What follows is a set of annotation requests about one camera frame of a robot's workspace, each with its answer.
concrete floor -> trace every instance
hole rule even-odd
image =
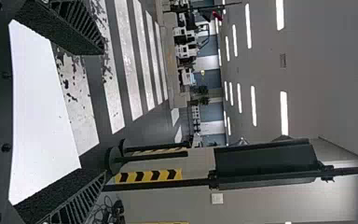
[[[106,150],[123,138],[136,146],[178,141],[180,122],[172,122],[177,118],[161,76],[156,2],[139,1],[145,29],[141,45],[138,1],[125,2],[85,1],[107,40],[101,58],[73,56],[16,22],[10,27],[16,57],[13,204],[80,166],[104,170]],[[145,56],[148,67],[141,63]]]

light switch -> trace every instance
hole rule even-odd
[[[223,193],[213,193],[212,204],[223,204]]]

bolt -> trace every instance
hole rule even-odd
[[[9,152],[11,150],[11,144],[5,143],[1,148],[2,152]]]
[[[2,78],[7,79],[7,80],[11,80],[11,74],[9,74],[7,72],[3,72],[2,73]]]

black metal beam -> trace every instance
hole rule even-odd
[[[212,183],[213,180],[204,178],[204,179],[174,180],[174,181],[141,183],[141,184],[118,184],[118,185],[106,185],[105,187],[103,187],[103,192],[137,190],[137,189],[173,189],[173,188],[185,188],[185,187],[199,187],[199,186],[209,186]]]
[[[152,161],[188,157],[187,151],[115,158],[115,162]]]
[[[168,149],[174,147],[190,147],[190,144],[189,142],[183,142],[183,143],[170,143],[170,144],[145,146],[145,147],[125,147],[124,152],[128,153],[128,152],[136,152],[136,151],[155,150],[155,149]]]
[[[137,190],[137,189],[174,189],[174,188],[185,188],[185,187],[199,187],[209,186],[211,189],[219,188],[221,185],[222,189],[228,184],[235,183],[249,183],[248,187],[254,188],[251,183],[258,181],[271,181],[274,183],[275,180],[293,180],[300,178],[312,178],[320,177],[322,180],[329,181],[333,180],[333,177],[340,175],[358,175],[358,167],[352,168],[337,168],[330,170],[315,170],[309,172],[296,172],[296,173],[283,173],[274,175],[245,175],[245,176],[232,176],[215,179],[203,178],[203,179],[188,179],[188,180],[177,180],[167,182],[155,182],[155,183],[140,183],[140,184],[119,184],[119,185],[106,185],[103,191],[125,191],[125,190]]]

warning stripe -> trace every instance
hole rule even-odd
[[[182,180],[182,169],[145,171],[145,172],[129,172],[120,173],[115,177],[116,184],[133,184],[133,183],[150,183]]]
[[[155,149],[155,150],[147,150],[147,151],[136,151],[132,154],[132,156],[143,156],[143,155],[153,155],[153,154],[165,154],[165,153],[174,153],[180,151],[187,151],[186,147],[176,147],[176,148],[168,148],[168,149]]]

